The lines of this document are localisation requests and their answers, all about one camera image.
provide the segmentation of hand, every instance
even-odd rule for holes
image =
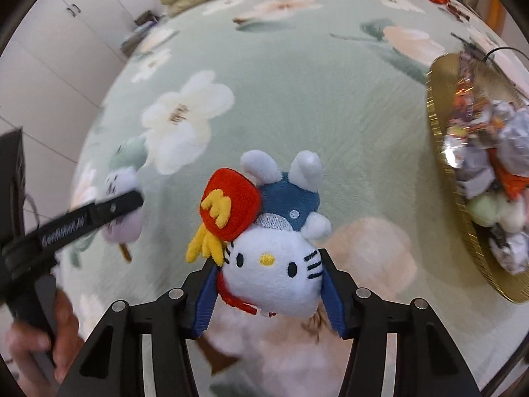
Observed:
[[[55,317],[57,336],[53,357],[56,365],[55,379],[61,383],[84,343],[78,334],[79,321],[73,314],[68,297],[61,290],[57,290]],[[24,322],[15,322],[7,332],[6,341],[11,356],[20,369],[20,386],[26,395],[52,395],[48,381],[31,357],[31,353],[50,350],[49,336]]]

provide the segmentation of gold basket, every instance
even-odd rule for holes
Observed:
[[[475,59],[472,61],[472,68],[475,86],[484,91],[489,99],[514,102],[517,108],[525,105],[516,89],[501,74]],[[437,58],[428,73],[427,107],[437,158],[456,201],[463,240],[479,271],[506,299],[513,303],[523,303],[529,300],[529,270],[513,276],[498,264],[490,250],[488,233],[472,223],[465,208],[465,198],[459,193],[454,170],[443,158],[443,137],[453,111],[452,102],[458,77],[458,54]]]

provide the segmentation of hello kitty plush toy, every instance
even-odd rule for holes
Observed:
[[[310,318],[322,286],[319,251],[311,244],[331,231],[317,212],[323,167],[317,154],[300,152],[289,172],[262,151],[241,157],[252,184],[231,169],[214,173],[200,204],[203,224],[186,258],[202,252],[219,267],[218,292],[250,314]]]

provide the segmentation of metal screw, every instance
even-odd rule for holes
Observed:
[[[169,291],[169,298],[172,298],[173,300],[178,300],[182,296],[183,291],[180,288],[173,288],[171,291]]]
[[[428,302],[424,298],[416,298],[413,304],[417,309],[425,310],[428,308]]]
[[[360,298],[369,298],[371,297],[371,291],[369,291],[367,288],[358,288],[356,290],[356,295]]]
[[[126,307],[125,302],[119,300],[119,301],[115,302],[115,303],[112,305],[112,310],[113,310],[114,312],[121,312],[123,309],[125,309],[125,307]]]

